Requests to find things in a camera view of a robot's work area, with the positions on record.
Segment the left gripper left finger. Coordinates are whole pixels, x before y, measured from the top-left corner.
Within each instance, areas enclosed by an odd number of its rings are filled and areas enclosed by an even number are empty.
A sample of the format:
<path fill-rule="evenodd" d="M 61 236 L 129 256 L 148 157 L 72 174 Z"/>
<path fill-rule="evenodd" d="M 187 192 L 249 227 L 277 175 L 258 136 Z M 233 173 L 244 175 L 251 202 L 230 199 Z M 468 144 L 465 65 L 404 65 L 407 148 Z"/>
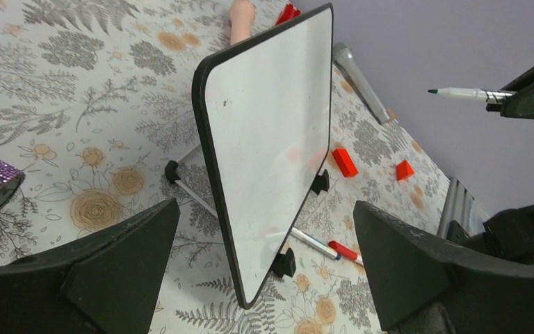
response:
<path fill-rule="evenodd" d="M 0 333 L 147 333 L 179 217 L 164 200 L 0 266 Z"/>

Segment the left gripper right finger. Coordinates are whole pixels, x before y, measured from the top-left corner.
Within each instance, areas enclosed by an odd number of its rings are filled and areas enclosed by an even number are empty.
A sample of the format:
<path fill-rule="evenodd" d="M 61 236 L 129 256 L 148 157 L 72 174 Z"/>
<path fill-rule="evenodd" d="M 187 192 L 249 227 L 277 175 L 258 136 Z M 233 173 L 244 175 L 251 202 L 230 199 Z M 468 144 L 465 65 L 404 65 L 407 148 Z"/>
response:
<path fill-rule="evenodd" d="M 353 218 L 388 333 L 534 333 L 534 264 L 493 257 L 365 201 Z"/>

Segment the green capped marker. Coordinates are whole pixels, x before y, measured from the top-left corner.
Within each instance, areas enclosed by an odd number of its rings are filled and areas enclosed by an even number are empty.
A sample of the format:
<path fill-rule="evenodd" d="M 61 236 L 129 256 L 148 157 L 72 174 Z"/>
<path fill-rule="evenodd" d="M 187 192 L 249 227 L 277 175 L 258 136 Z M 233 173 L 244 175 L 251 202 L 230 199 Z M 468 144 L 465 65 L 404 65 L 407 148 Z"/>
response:
<path fill-rule="evenodd" d="M 471 100 L 487 104 L 502 104 L 516 92 L 506 90 L 485 90 L 480 88 L 440 88 L 430 89 L 428 93 L 460 100 Z"/>

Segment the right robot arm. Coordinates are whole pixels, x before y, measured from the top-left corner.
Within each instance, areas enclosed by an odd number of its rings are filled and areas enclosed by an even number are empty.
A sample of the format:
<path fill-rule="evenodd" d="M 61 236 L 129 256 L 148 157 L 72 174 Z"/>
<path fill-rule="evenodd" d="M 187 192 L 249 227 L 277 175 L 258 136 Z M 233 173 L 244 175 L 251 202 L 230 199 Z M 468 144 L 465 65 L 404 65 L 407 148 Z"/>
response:
<path fill-rule="evenodd" d="M 534 120 L 534 66 L 501 90 L 446 88 L 433 93 L 482 102 L 488 112 L 498 113 L 504 118 Z M 493 257 L 534 264 L 534 205 L 503 210 L 482 226 L 482 233 L 471 236 L 453 218 L 439 230 L 438 235 Z"/>

